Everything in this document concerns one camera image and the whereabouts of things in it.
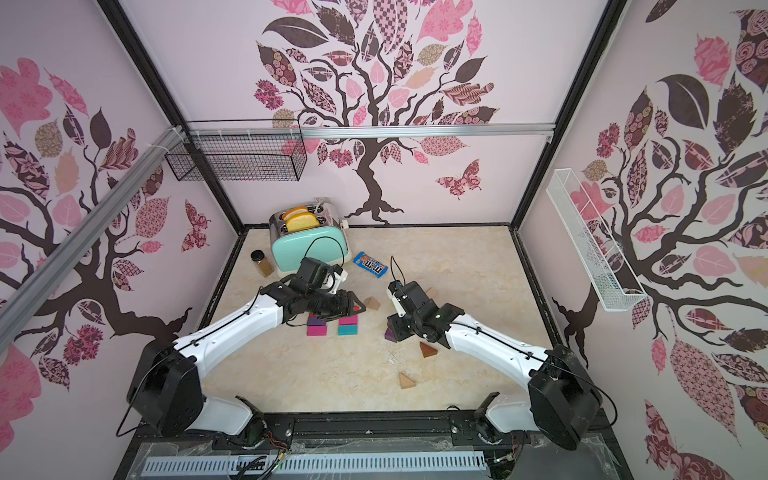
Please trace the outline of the beige triangular wooden block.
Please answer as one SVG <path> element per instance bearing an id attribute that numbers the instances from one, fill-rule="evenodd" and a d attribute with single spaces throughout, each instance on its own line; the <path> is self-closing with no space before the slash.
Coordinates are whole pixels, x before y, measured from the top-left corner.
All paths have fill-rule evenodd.
<path id="1" fill-rule="evenodd" d="M 369 310 L 378 311 L 381 307 L 381 303 L 375 297 L 368 297 L 364 300 L 364 305 Z"/>

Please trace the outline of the purple triangular wooden block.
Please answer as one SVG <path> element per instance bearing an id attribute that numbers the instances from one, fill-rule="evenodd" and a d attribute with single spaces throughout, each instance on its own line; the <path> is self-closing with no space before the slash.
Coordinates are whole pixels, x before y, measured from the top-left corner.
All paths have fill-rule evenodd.
<path id="1" fill-rule="evenodd" d="M 386 340 L 388 340 L 390 342 L 393 342 L 393 343 L 397 343 L 398 342 L 396 335 L 394 334 L 394 332 L 390 328 L 386 329 L 384 337 L 385 337 Z"/>

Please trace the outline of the magenta rectangular block front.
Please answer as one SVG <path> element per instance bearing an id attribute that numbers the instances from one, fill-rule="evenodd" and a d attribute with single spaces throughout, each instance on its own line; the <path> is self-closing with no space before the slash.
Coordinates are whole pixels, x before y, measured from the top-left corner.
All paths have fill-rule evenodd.
<path id="1" fill-rule="evenodd" d="M 309 337 L 324 337 L 327 335 L 326 325 L 310 325 L 307 327 L 307 335 Z"/>

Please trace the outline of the teal rectangular block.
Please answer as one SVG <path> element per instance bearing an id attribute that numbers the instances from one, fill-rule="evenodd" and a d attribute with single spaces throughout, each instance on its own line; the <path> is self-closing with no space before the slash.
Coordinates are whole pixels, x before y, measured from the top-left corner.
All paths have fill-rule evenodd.
<path id="1" fill-rule="evenodd" d="M 339 325 L 337 334 L 339 336 L 354 336 L 358 334 L 358 326 L 355 324 Z"/>

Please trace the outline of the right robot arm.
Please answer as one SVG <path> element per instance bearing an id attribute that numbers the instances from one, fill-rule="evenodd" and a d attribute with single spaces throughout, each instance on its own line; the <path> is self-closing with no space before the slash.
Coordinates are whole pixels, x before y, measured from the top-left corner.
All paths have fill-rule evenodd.
<path id="1" fill-rule="evenodd" d="M 463 309 L 438 306 L 423 293 L 389 293 L 395 313 L 388 328 L 398 342 L 418 337 L 470 355 L 511 378 L 527 399 L 492 393 L 479 408 L 478 435 L 538 431 L 574 451 L 602 407 L 603 394 L 573 352 L 530 345 L 479 322 Z"/>

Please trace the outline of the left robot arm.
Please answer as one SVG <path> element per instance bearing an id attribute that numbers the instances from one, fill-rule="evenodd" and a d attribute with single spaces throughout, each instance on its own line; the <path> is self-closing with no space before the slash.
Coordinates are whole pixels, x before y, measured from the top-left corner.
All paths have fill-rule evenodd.
<path id="1" fill-rule="evenodd" d="M 331 321 L 365 310 L 351 291 L 313 288 L 290 275 L 260 288 L 252 300 L 215 324 L 174 341 L 147 344 L 128 389 L 128 406 L 163 437 L 207 431 L 253 447 L 264 436 L 264 414 L 242 396 L 231 401 L 204 394 L 202 380 L 259 335 L 300 314 Z"/>

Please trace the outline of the purple rectangular block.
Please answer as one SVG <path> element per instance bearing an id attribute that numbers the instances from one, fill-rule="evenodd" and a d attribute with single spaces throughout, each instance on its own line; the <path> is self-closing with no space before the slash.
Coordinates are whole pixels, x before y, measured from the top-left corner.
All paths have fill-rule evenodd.
<path id="1" fill-rule="evenodd" d="M 319 318 L 315 315 L 310 315 L 307 320 L 307 326 L 308 327 L 320 327 L 320 326 L 326 326 L 327 320 L 324 318 Z"/>

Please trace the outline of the magenta rectangular block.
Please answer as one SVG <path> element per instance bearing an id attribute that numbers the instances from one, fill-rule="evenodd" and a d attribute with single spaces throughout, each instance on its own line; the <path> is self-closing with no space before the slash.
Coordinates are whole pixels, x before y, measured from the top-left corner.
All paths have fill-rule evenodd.
<path id="1" fill-rule="evenodd" d="M 358 316 L 357 315 L 353 315 L 353 316 L 341 318 L 338 321 L 338 323 L 339 323 L 340 326 L 357 325 L 358 324 Z"/>
<path id="2" fill-rule="evenodd" d="M 307 335 L 309 337 L 324 337 L 327 335 L 326 325 L 310 325 L 307 327 Z"/>

